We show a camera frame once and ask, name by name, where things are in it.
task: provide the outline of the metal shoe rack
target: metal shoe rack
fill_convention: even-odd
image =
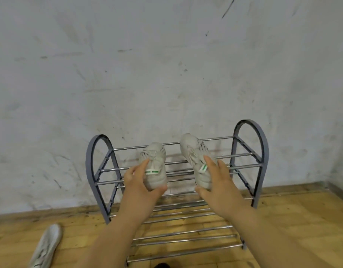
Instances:
[[[246,144],[240,137],[239,137],[239,131],[240,128],[244,125],[248,124],[251,126],[254,131],[258,135],[258,139],[261,146],[261,155],[258,155],[248,144]],[[95,172],[93,169],[93,153],[95,150],[95,146],[97,142],[102,139],[107,147],[108,152],[103,159],[100,167]],[[249,193],[251,197],[247,199],[252,199],[251,206],[256,208],[258,204],[258,200],[260,198],[263,179],[265,177],[265,172],[267,169],[268,164],[268,158],[269,158],[269,150],[268,150],[268,143],[266,136],[261,129],[261,127],[253,120],[241,120],[237,123],[234,134],[232,136],[224,136],[224,137],[217,137],[217,138],[208,138],[203,139],[203,141],[212,141],[212,140],[219,140],[219,139],[232,139],[232,151],[230,155],[226,156],[218,156],[215,157],[216,159],[225,159],[230,158],[230,163],[228,164],[230,168],[231,174],[236,174],[244,183],[245,187],[249,190]],[[179,142],[173,142],[173,143],[165,143],[164,146],[167,145],[178,145]],[[236,154],[236,147],[237,144],[242,145],[248,152],[247,153],[240,153]],[[89,142],[87,153],[86,153],[86,173],[87,173],[87,179],[89,181],[89,184],[91,186],[92,192],[94,194],[94,197],[96,198],[96,201],[98,203],[98,206],[101,209],[102,215],[104,220],[106,221],[106,224],[108,224],[111,219],[115,216],[115,213],[111,214],[111,207],[114,203],[114,199],[116,196],[116,192],[118,189],[124,193],[124,180],[123,176],[121,175],[122,170],[126,170],[129,168],[127,167],[119,167],[115,153],[120,150],[132,150],[132,149],[142,149],[145,148],[144,146],[132,146],[127,148],[113,148],[111,141],[106,135],[100,134],[96,135],[91,139]],[[256,160],[256,164],[248,164],[248,165],[235,165],[235,158],[236,157],[242,157],[242,156],[252,156]],[[114,168],[106,169],[105,166],[108,162],[108,160],[111,159]],[[166,162],[165,165],[174,165],[174,164],[183,164],[187,163],[186,160],[178,161],[178,162]],[[240,169],[245,168],[258,168],[258,174],[257,174],[257,180],[255,183],[255,186],[252,187],[245,179],[244,175],[242,175]],[[110,180],[110,181],[100,181],[100,176],[103,172],[110,172],[115,171],[117,179],[116,180]],[[182,181],[182,180],[192,180],[193,177],[193,169],[191,167],[184,168],[181,170],[168,170],[167,172],[167,178],[168,183],[172,183],[175,181]],[[102,198],[101,191],[99,189],[99,186],[106,185],[106,184],[115,184],[114,189],[112,191],[112,195],[110,197],[110,200],[108,203],[105,203],[105,201]],[[175,197],[175,196],[182,196],[187,194],[195,193],[195,191],[187,191],[182,193],[173,193],[173,194],[164,194],[162,198],[169,198],[169,197]],[[153,213],[151,215],[151,219],[146,221],[144,224],[152,224],[152,223],[158,223],[158,222],[165,222],[165,221],[173,221],[173,220],[180,220],[180,219],[186,219],[186,218],[195,218],[200,216],[211,216],[214,215],[213,212],[211,212],[211,209],[209,207],[204,207],[202,209],[194,207],[201,207],[201,206],[207,206],[205,201],[203,200],[196,200],[192,202],[179,202],[179,203],[172,203],[172,204],[163,204],[163,205],[157,205],[155,206],[154,212],[160,212],[160,211],[168,211],[168,210],[178,210],[183,208],[191,208],[188,210],[182,210],[182,211],[176,211],[172,213]],[[165,238],[165,237],[171,237],[171,236],[178,236],[181,234],[189,234],[189,233],[200,233],[200,232],[207,232],[211,230],[217,230],[217,229],[228,229],[232,228],[232,225],[224,225],[224,226],[217,226],[212,228],[203,228],[203,229],[196,229],[196,230],[189,230],[189,231],[182,231],[182,232],[172,232],[168,233],[167,229],[165,230],[164,234],[159,235],[153,235],[153,236],[147,236],[147,237],[140,237],[133,239],[132,246],[139,247],[139,246],[146,246],[146,245],[153,245],[153,244],[165,244],[165,243],[176,243],[176,242],[189,242],[189,241],[195,241],[195,240],[208,240],[208,239],[217,239],[217,238],[231,238],[236,237],[235,234],[232,235],[219,235],[219,236],[202,236],[197,238],[188,238],[188,239],[175,239],[175,240],[162,240],[162,241],[154,241],[154,239],[157,238]],[[152,242],[145,242],[145,240],[153,239]],[[181,255],[187,255],[187,254],[194,254],[194,253],[200,253],[200,252],[207,252],[207,251],[213,251],[218,249],[224,249],[224,248],[232,248],[232,247],[242,247],[246,248],[245,241],[241,239],[241,243],[232,243],[232,244],[222,244],[220,246],[216,247],[206,247],[206,248],[198,248],[198,249],[192,249],[192,250],[186,250],[181,252],[166,252],[162,255],[156,255],[156,256],[147,256],[142,258],[133,258],[127,259],[127,264],[134,261],[146,261],[151,259],[158,259],[158,258],[166,258],[166,257],[176,257]]]

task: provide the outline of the hand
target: hand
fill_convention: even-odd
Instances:
[[[204,159],[211,174],[212,189],[207,191],[202,187],[196,187],[195,190],[217,215],[232,221],[233,216],[241,208],[246,207],[247,203],[230,178],[226,164],[218,160],[216,165],[208,156],[204,156]]]
[[[130,222],[138,226],[149,218],[155,203],[167,189],[164,185],[151,192],[147,190],[143,178],[148,162],[149,159],[146,159],[140,165],[128,169],[124,174],[125,190],[118,212],[118,215],[128,218]]]

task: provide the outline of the wooden floor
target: wooden floor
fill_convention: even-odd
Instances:
[[[258,212],[301,245],[309,248],[334,267],[343,268],[343,201],[330,192],[309,192],[270,195],[261,198]],[[63,238],[53,259],[52,267],[73,267],[83,252],[93,243],[105,226],[96,213],[70,216],[49,216],[42,219],[0,221],[0,268],[26,267],[44,229],[53,223],[63,226]],[[205,216],[143,225],[137,236],[183,231],[225,225],[218,216]],[[233,229],[213,230],[202,235],[230,234]],[[226,244],[234,238],[198,242],[143,246],[132,254],[147,255]],[[173,257],[162,260],[172,267],[194,268],[256,268],[259,267],[249,250],[223,249],[213,252]],[[160,260],[132,263],[130,267],[153,268]]]

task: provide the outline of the white sneaker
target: white sneaker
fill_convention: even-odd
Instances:
[[[61,240],[62,230],[60,225],[49,226],[42,235],[35,252],[33,253],[29,268],[49,268],[53,253]]]
[[[149,158],[150,161],[145,169],[144,185],[149,191],[167,184],[165,172],[166,152],[162,144],[153,142],[142,150],[139,163]]]
[[[210,155],[204,142],[192,134],[184,134],[180,140],[180,150],[194,169],[196,185],[210,190],[212,187],[211,175],[204,155],[209,156],[215,163],[216,160]]]

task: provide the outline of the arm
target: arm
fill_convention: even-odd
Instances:
[[[165,185],[148,192],[143,184],[148,162],[149,159],[126,171],[124,174],[126,187],[117,216],[77,262],[76,268],[124,266],[137,229],[150,216],[156,201],[167,188]]]
[[[332,267],[260,217],[241,196],[224,162],[218,160],[217,166],[209,157],[204,158],[213,188],[209,192],[196,187],[196,191],[216,214],[235,226],[262,268]]]

